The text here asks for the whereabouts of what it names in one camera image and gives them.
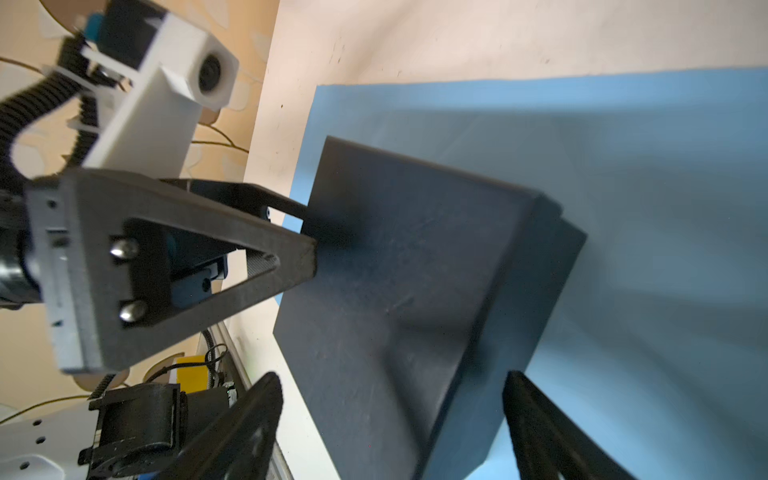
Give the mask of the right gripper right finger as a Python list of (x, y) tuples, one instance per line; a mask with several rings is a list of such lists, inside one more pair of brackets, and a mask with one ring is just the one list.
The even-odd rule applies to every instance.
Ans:
[(522, 479), (633, 478), (523, 372), (507, 374), (502, 398)]

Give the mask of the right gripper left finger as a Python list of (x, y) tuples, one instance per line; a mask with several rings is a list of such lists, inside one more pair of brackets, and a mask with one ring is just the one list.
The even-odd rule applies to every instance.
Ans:
[(180, 455), (159, 479), (255, 479), (267, 477), (283, 407), (278, 375), (263, 375)]

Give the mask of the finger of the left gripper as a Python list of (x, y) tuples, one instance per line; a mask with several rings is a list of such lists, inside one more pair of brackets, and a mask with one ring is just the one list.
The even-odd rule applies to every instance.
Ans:
[(316, 243), (248, 215), (164, 224), (186, 191), (128, 172), (71, 169), (25, 191), (59, 369), (126, 369), (310, 280)]
[(307, 206), (265, 187), (237, 182), (200, 179), (165, 179), (165, 183), (186, 191), (170, 207), (164, 224), (210, 224), (211, 219), (229, 220), (243, 215), (269, 220), (275, 210), (303, 220)]

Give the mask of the black gift box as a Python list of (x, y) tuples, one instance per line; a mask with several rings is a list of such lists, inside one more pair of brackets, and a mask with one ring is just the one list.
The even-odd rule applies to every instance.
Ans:
[(308, 210), (317, 272), (274, 335), (338, 475), (467, 477), (586, 234), (539, 191), (337, 138)]

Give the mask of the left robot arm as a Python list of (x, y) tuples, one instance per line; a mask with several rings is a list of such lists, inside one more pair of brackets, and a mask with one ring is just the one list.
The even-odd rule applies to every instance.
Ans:
[[(1, 304), (46, 307), (60, 369), (115, 374), (311, 279), (316, 244), (270, 223), (297, 203), (184, 179), (201, 113), (224, 106), (234, 56), (167, 23), (148, 41), (67, 38), (1, 104)], [(176, 384), (99, 388), (1, 430), (18, 479), (263, 479), (283, 406), (268, 373), (236, 396)]]

